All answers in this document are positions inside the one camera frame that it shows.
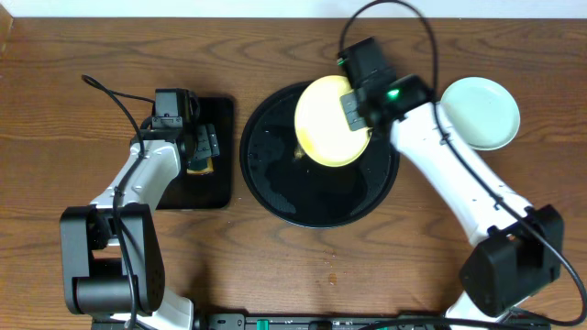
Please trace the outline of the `yellow green scrub sponge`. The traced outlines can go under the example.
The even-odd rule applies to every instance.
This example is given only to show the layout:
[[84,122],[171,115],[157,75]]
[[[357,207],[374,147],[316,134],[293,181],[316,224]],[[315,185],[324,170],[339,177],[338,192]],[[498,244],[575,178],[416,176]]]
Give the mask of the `yellow green scrub sponge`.
[[208,175],[214,172],[214,164],[211,158],[193,160],[186,172],[189,175]]

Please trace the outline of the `yellow plate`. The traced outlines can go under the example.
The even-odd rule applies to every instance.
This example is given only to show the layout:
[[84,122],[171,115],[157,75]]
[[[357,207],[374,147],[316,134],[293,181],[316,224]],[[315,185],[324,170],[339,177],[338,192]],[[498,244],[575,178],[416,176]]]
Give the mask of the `yellow plate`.
[[304,153],[327,167],[342,167],[356,160],[367,148],[367,128],[352,131],[340,97],[351,94],[346,77],[328,75],[311,82],[297,101],[294,131]]

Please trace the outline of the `light green plate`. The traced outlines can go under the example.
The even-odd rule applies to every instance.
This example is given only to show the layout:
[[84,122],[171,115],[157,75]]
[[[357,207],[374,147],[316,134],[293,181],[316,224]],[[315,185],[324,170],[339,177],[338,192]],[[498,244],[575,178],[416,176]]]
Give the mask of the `light green plate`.
[[440,104],[462,138],[477,150],[503,148],[515,138],[521,124],[514,97],[487,78],[455,81],[442,94]]

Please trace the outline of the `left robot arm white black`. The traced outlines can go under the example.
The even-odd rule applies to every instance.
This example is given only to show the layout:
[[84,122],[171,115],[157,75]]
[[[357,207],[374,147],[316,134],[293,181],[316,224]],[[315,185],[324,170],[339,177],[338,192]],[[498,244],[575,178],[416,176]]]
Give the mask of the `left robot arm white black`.
[[194,303],[167,288],[152,215],[183,171],[178,129],[146,130],[111,185],[60,219],[63,290],[72,314],[105,329],[203,329]]

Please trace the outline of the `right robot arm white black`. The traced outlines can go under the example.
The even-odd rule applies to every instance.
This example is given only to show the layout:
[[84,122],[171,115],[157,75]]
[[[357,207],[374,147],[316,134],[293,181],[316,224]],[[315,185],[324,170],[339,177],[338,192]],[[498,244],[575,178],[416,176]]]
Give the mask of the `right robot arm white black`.
[[463,140],[431,89],[411,75],[378,83],[363,95],[342,80],[340,109],[353,127],[378,117],[392,147],[426,177],[460,222],[473,251],[460,269],[464,292],[435,325],[506,329],[505,317],[557,280],[563,220],[550,205],[536,209],[504,183]]

